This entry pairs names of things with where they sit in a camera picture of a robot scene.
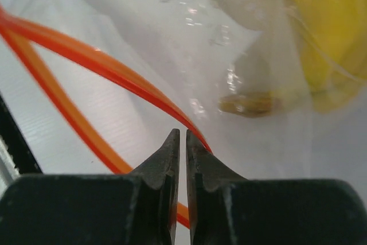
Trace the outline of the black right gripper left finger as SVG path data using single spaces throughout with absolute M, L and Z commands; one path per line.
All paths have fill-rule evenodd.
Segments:
M 1 198 L 2 244 L 173 244 L 180 132 L 128 174 L 29 174 Z

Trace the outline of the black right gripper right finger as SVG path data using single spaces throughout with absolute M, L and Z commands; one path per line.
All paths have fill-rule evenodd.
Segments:
M 191 244 L 365 244 L 366 208 L 335 179 L 249 180 L 186 133 Z

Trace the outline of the clear zip top bag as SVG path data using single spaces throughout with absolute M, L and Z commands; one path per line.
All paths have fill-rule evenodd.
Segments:
M 1 0 L 1 10 L 86 43 L 141 75 L 236 173 L 338 179 L 366 199 L 366 85 L 327 113 L 310 101 L 256 118 L 222 111 L 222 97 L 265 88 L 275 78 L 264 61 L 240 61 L 261 33 L 239 25 L 215 0 Z

